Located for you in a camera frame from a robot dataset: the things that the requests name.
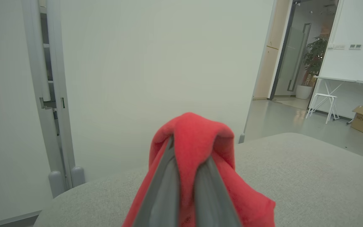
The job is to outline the beige wooden cabinet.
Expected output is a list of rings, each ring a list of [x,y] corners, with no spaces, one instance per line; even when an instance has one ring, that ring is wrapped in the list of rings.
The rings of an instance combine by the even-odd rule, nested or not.
[[[253,100],[265,100],[270,97],[291,11],[291,4],[292,0],[274,0],[266,43],[252,96]]]

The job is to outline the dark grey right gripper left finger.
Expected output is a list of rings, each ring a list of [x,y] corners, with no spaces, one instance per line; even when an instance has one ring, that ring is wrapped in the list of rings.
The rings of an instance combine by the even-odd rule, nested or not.
[[[179,227],[179,210],[180,174],[171,136],[132,227]]]

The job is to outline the white folding table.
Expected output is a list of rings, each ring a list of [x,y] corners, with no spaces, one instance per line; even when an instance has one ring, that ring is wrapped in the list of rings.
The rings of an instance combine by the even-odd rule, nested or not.
[[[355,116],[352,110],[363,105],[363,81],[314,76],[316,84],[308,105],[307,117],[314,112],[326,113],[328,119],[347,120]]]

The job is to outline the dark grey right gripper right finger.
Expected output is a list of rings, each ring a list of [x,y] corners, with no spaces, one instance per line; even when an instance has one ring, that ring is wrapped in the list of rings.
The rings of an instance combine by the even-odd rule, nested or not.
[[[197,169],[194,200],[196,227],[242,227],[212,156]]]

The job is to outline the red cloth garment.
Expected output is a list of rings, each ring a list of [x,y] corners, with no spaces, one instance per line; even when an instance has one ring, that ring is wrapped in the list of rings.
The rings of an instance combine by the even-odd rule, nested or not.
[[[179,227],[196,227],[194,182],[197,169],[210,156],[216,163],[242,227],[275,227],[275,202],[254,190],[236,172],[232,130],[223,123],[194,113],[185,113],[170,120],[154,135],[147,174],[122,227],[132,227],[171,136],[174,137],[180,174]]]

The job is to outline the light grey fabric sofa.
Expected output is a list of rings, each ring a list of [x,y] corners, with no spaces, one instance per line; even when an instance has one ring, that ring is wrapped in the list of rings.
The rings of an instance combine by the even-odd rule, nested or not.
[[[235,146],[237,173],[276,202],[276,227],[363,227],[363,157],[297,133]],[[54,198],[34,227],[121,227],[148,167]]]

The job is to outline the potted green plant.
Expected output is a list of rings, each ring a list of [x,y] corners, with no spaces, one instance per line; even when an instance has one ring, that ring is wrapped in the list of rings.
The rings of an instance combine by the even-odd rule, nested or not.
[[[316,79],[321,70],[324,55],[327,49],[328,36],[320,35],[314,38],[314,42],[307,44],[307,52],[304,55],[304,75],[302,82],[297,86],[296,98],[306,100],[311,96]]]

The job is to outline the white partition panel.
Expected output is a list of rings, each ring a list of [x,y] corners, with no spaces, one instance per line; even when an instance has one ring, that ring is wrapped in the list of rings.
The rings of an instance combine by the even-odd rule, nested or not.
[[[148,164],[193,112],[246,128],[275,0],[46,0],[73,167],[86,182]]]
[[[0,225],[67,190],[39,0],[0,0]]]

